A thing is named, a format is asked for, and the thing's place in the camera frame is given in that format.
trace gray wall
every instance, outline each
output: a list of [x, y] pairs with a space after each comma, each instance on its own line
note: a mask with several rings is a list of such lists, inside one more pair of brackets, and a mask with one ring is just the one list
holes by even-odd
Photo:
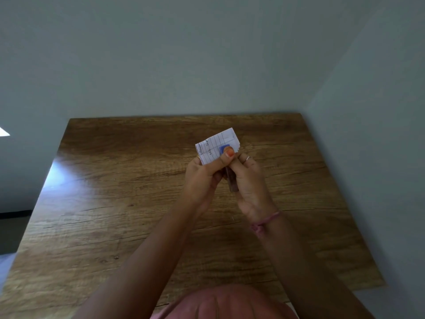
[[424, 0], [383, 1], [304, 112], [389, 284], [359, 294], [383, 318], [425, 317], [424, 33]]
[[380, 0], [1, 0], [0, 212], [72, 117], [298, 111]]

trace window light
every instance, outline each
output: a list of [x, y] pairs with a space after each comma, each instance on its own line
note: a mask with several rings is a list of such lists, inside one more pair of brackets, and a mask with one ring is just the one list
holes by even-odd
[[0, 136], [9, 136], [10, 134], [0, 128]]

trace table surface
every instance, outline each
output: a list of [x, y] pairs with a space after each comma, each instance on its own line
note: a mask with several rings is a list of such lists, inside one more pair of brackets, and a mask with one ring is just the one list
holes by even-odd
[[[173, 204], [195, 144], [229, 127], [317, 256], [352, 290], [385, 284], [300, 114], [71, 119], [4, 286], [0, 314], [71, 316]], [[227, 283], [288, 300], [222, 182], [157, 309], [187, 291]]]

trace blue eraser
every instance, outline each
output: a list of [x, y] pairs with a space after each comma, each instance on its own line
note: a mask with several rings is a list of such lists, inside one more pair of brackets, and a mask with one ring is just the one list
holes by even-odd
[[225, 147], [229, 147], [229, 146], [230, 146], [230, 144], [222, 145], [222, 146], [220, 147], [220, 154], [223, 154], [223, 153], [224, 153], [224, 148], [225, 148]]

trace pink string bracelet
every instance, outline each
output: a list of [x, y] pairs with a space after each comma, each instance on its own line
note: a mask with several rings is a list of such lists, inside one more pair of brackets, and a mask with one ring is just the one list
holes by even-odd
[[259, 221], [257, 223], [254, 223], [251, 225], [251, 229], [254, 231], [254, 233], [258, 236], [264, 233], [264, 225], [267, 223], [270, 223], [272, 220], [274, 220], [276, 217], [280, 215], [280, 212], [275, 212], [273, 215], [270, 215], [269, 217], [263, 219], [262, 221]]

